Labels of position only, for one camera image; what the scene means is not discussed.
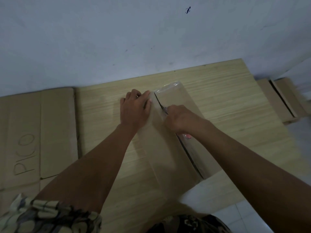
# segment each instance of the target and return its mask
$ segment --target dark mark on wall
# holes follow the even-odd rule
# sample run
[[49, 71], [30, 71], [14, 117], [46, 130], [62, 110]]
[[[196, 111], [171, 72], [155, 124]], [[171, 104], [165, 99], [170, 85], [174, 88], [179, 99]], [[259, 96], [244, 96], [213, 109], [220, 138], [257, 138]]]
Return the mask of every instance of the dark mark on wall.
[[190, 11], [191, 6], [189, 6], [186, 10], [187, 12], [185, 12], [186, 14], [188, 14], [188, 12]]

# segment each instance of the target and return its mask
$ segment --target forearm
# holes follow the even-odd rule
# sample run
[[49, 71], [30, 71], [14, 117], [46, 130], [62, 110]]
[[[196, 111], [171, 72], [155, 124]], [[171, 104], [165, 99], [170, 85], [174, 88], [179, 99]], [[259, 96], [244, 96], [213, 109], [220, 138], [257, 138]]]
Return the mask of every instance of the forearm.
[[311, 187], [221, 132], [209, 121], [189, 133], [212, 154], [260, 216], [275, 230], [311, 220]]
[[99, 145], [61, 172], [36, 199], [58, 200], [100, 212], [135, 133], [130, 126], [118, 125]]

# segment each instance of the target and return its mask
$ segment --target person's left hand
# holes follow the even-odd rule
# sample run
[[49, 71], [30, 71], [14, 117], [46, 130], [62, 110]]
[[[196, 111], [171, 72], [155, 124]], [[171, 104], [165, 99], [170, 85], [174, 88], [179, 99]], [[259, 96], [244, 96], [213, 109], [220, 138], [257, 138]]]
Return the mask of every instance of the person's left hand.
[[120, 100], [120, 120], [121, 125], [126, 125], [134, 129], [135, 133], [142, 128], [149, 117], [151, 99], [148, 99], [150, 91], [141, 94], [133, 89]]

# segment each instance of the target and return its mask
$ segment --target light wood table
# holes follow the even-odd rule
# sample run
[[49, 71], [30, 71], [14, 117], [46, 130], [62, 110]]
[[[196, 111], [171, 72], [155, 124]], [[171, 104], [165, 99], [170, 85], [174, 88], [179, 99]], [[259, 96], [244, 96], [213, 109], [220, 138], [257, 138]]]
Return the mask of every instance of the light wood table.
[[[128, 91], [155, 90], [175, 81], [183, 83], [205, 118], [223, 132], [292, 173], [306, 169], [286, 127], [241, 59], [78, 88], [82, 153], [119, 124], [119, 100]], [[192, 189], [184, 202], [198, 212], [212, 213], [243, 199], [221, 171]], [[103, 231], [142, 232], [167, 215], [190, 211], [164, 199], [135, 136], [103, 206]]]

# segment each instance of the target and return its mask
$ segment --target clothing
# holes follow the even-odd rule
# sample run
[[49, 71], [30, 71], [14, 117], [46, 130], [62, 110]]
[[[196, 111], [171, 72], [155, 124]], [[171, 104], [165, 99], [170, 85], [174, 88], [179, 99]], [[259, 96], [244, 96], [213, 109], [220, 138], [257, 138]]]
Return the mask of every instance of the clothing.
[[[102, 218], [96, 212], [74, 210], [59, 201], [33, 200], [19, 194], [0, 218], [1, 233], [99, 233]], [[170, 216], [147, 233], [227, 233], [229, 228], [212, 215]]]

